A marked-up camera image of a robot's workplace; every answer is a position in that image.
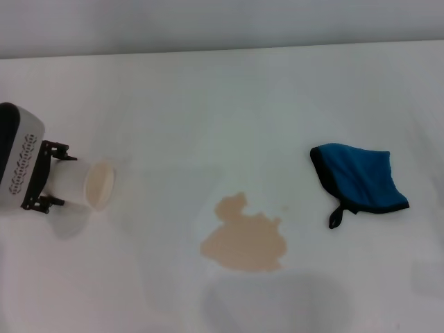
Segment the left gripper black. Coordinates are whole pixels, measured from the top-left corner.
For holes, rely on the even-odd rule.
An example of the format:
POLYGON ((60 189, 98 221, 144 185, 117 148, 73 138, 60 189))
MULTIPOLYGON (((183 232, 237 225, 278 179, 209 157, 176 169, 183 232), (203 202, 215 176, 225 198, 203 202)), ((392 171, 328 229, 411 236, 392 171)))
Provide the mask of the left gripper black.
POLYGON ((49 212, 53 205, 63 206, 64 200, 42 194, 49 178, 51 158, 65 161, 76 161, 76 157, 69 156, 69 146, 59 142, 44 140, 41 144, 35 166, 28 184, 26 195, 21 208, 36 212, 49 212))

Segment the white paper cup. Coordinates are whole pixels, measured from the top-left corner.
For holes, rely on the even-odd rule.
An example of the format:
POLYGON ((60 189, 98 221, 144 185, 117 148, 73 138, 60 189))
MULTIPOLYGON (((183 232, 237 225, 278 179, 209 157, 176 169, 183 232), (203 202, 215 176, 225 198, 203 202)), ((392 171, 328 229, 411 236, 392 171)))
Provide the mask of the white paper cup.
POLYGON ((105 160, 57 160, 51 164, 44 193, 100 211, 110 200, 114 182, 114 168, 105 160))

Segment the blue rag with black trim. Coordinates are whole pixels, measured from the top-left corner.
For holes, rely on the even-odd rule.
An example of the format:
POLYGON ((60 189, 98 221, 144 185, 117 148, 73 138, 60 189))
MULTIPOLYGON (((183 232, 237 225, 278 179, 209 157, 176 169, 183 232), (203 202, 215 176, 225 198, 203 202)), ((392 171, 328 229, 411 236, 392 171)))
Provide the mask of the blue rag with black trim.
POLYGON ((388 214, 409 208, 393 181, 388 151, 329 143, 313 147, 309 156, 323 189, 339 203, 330 214, 330 229, 340 226, 346 210, 388 214))

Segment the brown water stain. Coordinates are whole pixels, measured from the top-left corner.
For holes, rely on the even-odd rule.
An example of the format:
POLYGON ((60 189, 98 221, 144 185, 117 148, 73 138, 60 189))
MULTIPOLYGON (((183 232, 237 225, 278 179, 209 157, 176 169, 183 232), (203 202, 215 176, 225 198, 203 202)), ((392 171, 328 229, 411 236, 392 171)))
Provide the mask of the brown water stain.
POLYGON ((280 258, 287 252, 287 243, 280 234, 282 220, 263 212, 247 214, 247 205, 243 192, 216 204, 214 213, 221 224, 201 243, 200 253, 234 271, 277 271, 282 268, 280 258))

